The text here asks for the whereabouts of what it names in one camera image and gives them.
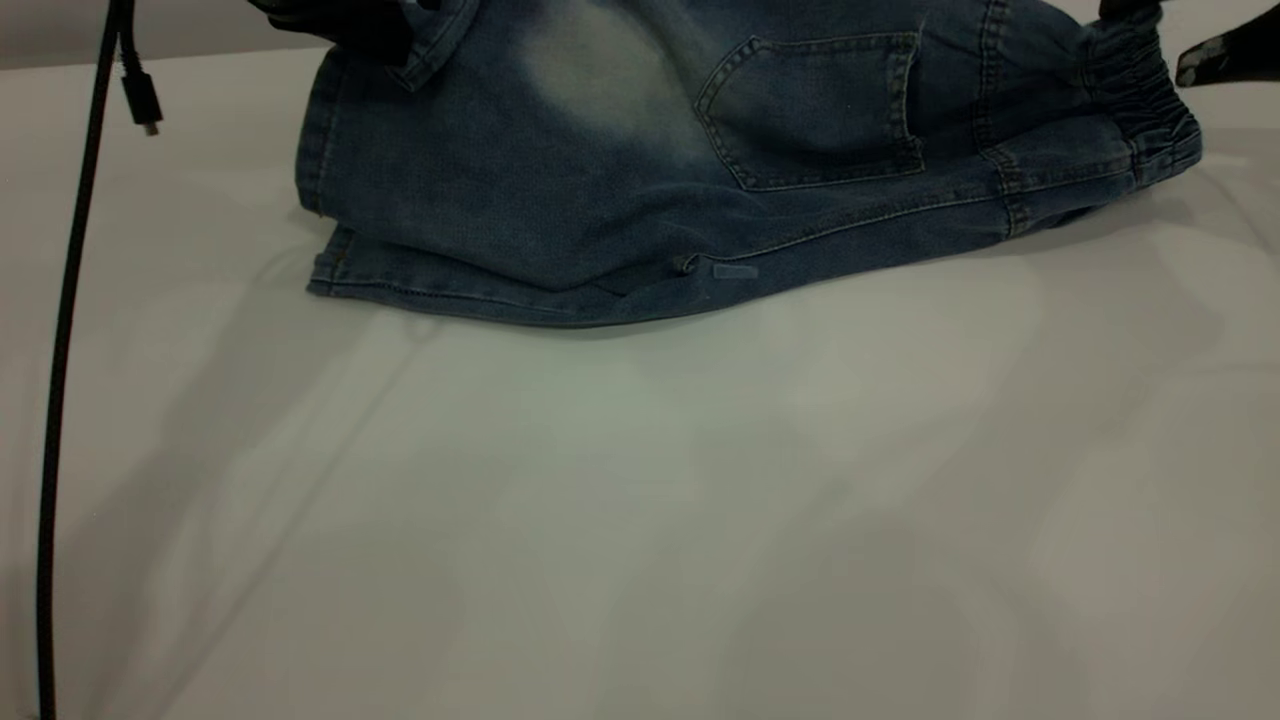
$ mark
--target blue denim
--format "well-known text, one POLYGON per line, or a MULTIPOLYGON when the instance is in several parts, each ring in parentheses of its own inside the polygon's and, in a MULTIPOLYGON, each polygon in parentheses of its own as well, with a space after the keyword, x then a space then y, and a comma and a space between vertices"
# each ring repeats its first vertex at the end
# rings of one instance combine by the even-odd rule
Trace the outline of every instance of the blue denim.
POLYGON ((1160 10, 1039 0, 412 3, 388 70, 325 58, 310 290, 602 325, 987 247, 1201 156, 1160 10))

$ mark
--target jeans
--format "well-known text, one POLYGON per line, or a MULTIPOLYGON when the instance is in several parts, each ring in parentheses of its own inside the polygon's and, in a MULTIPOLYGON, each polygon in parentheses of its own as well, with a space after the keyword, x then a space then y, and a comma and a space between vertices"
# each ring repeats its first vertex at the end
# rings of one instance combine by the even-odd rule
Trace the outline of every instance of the jeans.
POLYGON ((1039 0, 444 0, 324 59, 308 290, 586 327, 987 247, 1201 158, 1160 10, 1039 0))

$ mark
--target stitching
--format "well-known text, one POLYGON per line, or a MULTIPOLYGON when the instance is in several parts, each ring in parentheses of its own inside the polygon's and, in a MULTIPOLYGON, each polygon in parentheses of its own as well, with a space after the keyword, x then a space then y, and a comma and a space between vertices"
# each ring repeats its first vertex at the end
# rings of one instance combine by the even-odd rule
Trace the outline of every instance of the stitching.
POLYGON ((343 263, 347 261, 347 252, 351 250, 351 243, 355 241, 356 241, 356 233, 352 231, 346 231, 346 242, 343 242, 342 247, 339 247, 338 251, 333 254, 333 268, 329 270, 330 283, 338 282, 338 270, 340 270, 343 263))
POLYGON ((810 40, 804 42, 777 42, 753 35, 726 55, 716 69, 712 70, 707 82, 703 83, 696 101, 694 102, 694 114, 698 117, 699 123, 707 132, 708 140, 716 150, 716 155, 719 158, 721 163, 728 169, 735 179, 737 179, 739 184, 741 184, 744 190, 751 192, 803 190, 808 187, 840 184, 850 181, 870 181, 923 173, 925 169, 923 143, 918 138, 911 137, 906 118, 906 77, 910 76, 911 64, 919 53, 919 45, 920 33, 915 31, 882 32, 873 35, 835 37, 828 40, 810 40), (828 173, 810 182, 805 182, 808 178, 799 178, 797 181, 796 178, 764 177, 751 172, 736 159, 735 152, 732 152, 728 143, 724 141, 719 127, 710 117, 712 105, 716 102, 717 97, 719 97, 721 91, 728 85, 728 81, 733 77, 733 74, 736 74, 737 70, 755 55, 767 51, 783 56, 787 54, 820 55, 879 47, 896 50, 888 59, 888 63, 893 69, 892 85, 890 87, 891 100, 888 128, 890 135, 893 136, 895 141, 897 141, 897 152, 906 154, 909 156, 906 159, 891 158, 878 164, 863 165, 858 169, 847 169, 842 173, 828 173), (902 118, 901 128, 895 127, 899 124, 892 122, 895 117, 902 118))
MULTIPOLYGON (((1060 182, 1052 182, 1052 183, 1046 183, 1046 184, 1042 184, 1042 186, 1037 186, 1034 190, 1028 190, 1028 191, 1024 191, 1024 192, 1021 192, 1019 195, 1032 195, 1032 193, 1036 193, 1036 192, 1043 192, 1046 190, 1055 190, 1055 188, 1059 188, 1059 187, 1068 187, 1068 186, 1079 184, 1079 183, 1083 183, 1083 182, 1089 182, 1089 181, 1096 181, 1096 179, 1105 179, 1105 178, 1111 178, 1111 177, 1116 177, 1116 176, 1125 176, 1125 174, 1129 174, 1129 173, 1130 173, 1130 168, 1128 168, 1128 167, 1124 167, 1124 168, 1120 168, 1120 169, 1107 169, 1107 170, 1103 170, 1103 172, 1098 172, 1097 174, 1093 174, 1093 176, 1083 176, 1083 177, 1078 177, 1078 178, 1073 178, 1073 179, 1064 179, 1064 181, 1060 181, 1060 182)), ((959 199, 959 200, 936 201, 936 202, 923 204, 923 205, 919 205, 919 206, 915 206, 915 208, 905 208, 905 209, 900 209, 900 210, 891 210, 891 211, 887 211, 887 213, 881 213, 878 215, 869 215, 869 217, 865 217, 865 218, 861 218, 861 219, 858 219, 858 220, 847 220, 846 219, 845 222, 841 222, 837 225, 833 225, 833 227, 829 227, 829 228, 826 228, 826 229, 820 229, 820 231, 809 232, 809 233, 805 233, 805 234, 803 234, 800 237, 785 241, 785 242, 782 242, 780 245, 769 246, 769 247, 763 249, 763 250, 755 250, 753 252, 745 252, 742 255, 722 256, 722 255, 707 255, 704 252, 695 252, 694 255, 689 255, 687 258, 685 258, 685 261, 681 263, 681 265, 680 265, 680 272, 682 274, 689 274, 691 272, 691 268, 692 268, 694 263, 698 261, 699 259, 714 260, 717 263, 735 263, 735 261, 746 260, 746 259, 750 259, 750 258, 759 258, 762 255, 768 255, 771 252, 777 252, 780 250, 786 250, 788 247, 795 247, 796 245, 801 245, 804 242, 809 242, 809 241, 813 241, 813 240, 819 240, 819 238, 826 237, 828 234, 835 234, 835 233, 838 233, 838 232, 844 232, 844 231, 849 231, 849 229, 854 229, 854 228, 859 228, 859 227, 864 227, 864 225, 872 225, 872 224, 876 224, 876 223, 893 220, 893 219, 897 219, 897 218, 905 218, 908 215, 915 215, 915 214, 925 213, 925 211, 929 211, 929 210, 943 210, 946 208, 960 208, 960 206, 964 206, 964 205, 977 205, 979 202, 989 202, 992 200, 1009 200, 1009 197, 1010 196, 1006 196, 1006 195, 980 195, 980 196, 975 196, 975 197, 966 197, 966 199, 959 199)))
POLYGON ((979 72, 978 101, 974 102, 973 137, 978 152, 995 167, 1000 177, 1000 190, 1005 199, 1005 211, 1009 215, 1009 237, 1021 232, 1030 219, 1025 205, 1012 196, 1023 192, 1021 172, 1018 161, 996 142, 996 129, 992 120, 992 97, 1000 85, 1000 40, 1010 14, 1007 0, 989 0, 987 17, 982 23, 979 45, 982 50, 982 69, 979 72))
MULTIPOLYGON (((428 56, 431 53, 435 53, 435 49, 442 42, 444 42, 445 37, 449 37, 449 31, 451 28, 453 28, 454 23, 458 22, 458 18, 462 17, 476 3, 479 3, 479 0, 463 0, 462 3, 460 3, 453 10, 453 13, 449 15, 449 19, 445 20, 443 26, 440 26, 439 31, 435 33, 435 37, 433 37, 429 44, 421 42, 417 38, 413 40, 413 64, 412 67, 406 65, 402 73, 402 78, 404 79, 406 83, 416 86, 421 82, 420 76, 424 72, 422 65, 426 64, 428 56)), ((434 73, 435 70, 428 68, 426 72, 434 73)))
POLYGON ((488 302, 490 305, 502 305, 506 307, 520 307, 522 310, 538 310, 539 313, 547 313, 549 315, 572 315, 572 310, 557 310, 552 307, 541 307, 538 305, 525 305, 521 302, 513 302, 511 300, 498 300, 494 297, 481 297, 479 295, 465 295, 461 292, 440 292, 440 291, 428 291, 428 290, 413 290, 411 287, 403 287, 390 282, 349 282, 349 281, 316 281, 330 284, 333 287, 376 287, 381 290, 389 290, 401 295, 412 295, 415 297, 439 297, 442 300, 471 300, 474 302, 488 302))
POLYGON ((320 161, 316 163, 316 178, 315 187, 312 188, 311 204, 315 205, 316 214, 324 217, 324 206, 320 204, 321 188, 324 187, 325 176, 329 172, 329 158, 333 154, 333 146, 329 140, 333 137, 333 131, 338 127, 338 109, 342 106, 342 95, 347 88, 347 78, 351 77, 351 63, 343 60, 340 67, 342 74, 338 77, 338 87, 330 96, 329 104, 329 122, 325 123, 324 133, 320 136, 320 161))

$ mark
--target pocket stitching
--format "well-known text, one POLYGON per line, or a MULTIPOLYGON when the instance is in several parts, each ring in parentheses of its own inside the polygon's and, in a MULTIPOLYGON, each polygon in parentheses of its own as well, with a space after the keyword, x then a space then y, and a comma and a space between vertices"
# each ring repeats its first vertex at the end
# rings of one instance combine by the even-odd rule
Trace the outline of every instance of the pocket stitching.
POLYGON ((914 137, 908 126, 906 101, 908 83, 910 81, 911 65, 919 51, 920 35, 915 31, 908 32, 882 32, 870 35, 856 35, 845 37, 832 37, 823 40, 809 40, 800 42, 780 42, 765 40, 753 35, 745 42, 733 49, 707 78, 698 101, 694 104, 694 113, 699 123, 707 132, 712 147, 721 163, 730 170, 742 190, 749 192, 769 192, 780 190, 801 190, 805 187, 822 187, 828 184, 841 184, 852 181, 870 181, 887 177, 905 177, 924 172, 923 142, 914 137), (724 142, 719 128, 710 117, 712 105, 728 81, 751 58, 772 51, 777 54, 836 54, 850 50, 868 50, 877 47, 890 47, 895 53, 890 56, 892 69, 890 92, 891 120, 886 124, 891 138, 902 156, 891 158, 874 165, 861 165, 861 169, 847 169, 845 172, 824 173, 822 176, 804 178, 765 177, 751 172, 735 159, 735 154, 724 142))

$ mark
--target faded patch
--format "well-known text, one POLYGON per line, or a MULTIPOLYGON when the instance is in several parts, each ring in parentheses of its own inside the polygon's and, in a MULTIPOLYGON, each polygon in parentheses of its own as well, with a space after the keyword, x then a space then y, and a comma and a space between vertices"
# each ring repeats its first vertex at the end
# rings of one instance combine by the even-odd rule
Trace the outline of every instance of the faded patch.
POLYGON ((709 151, 675 63, 623 9, 549 1, 525 38, 524 61, 548 104, 596 132, 709 151))

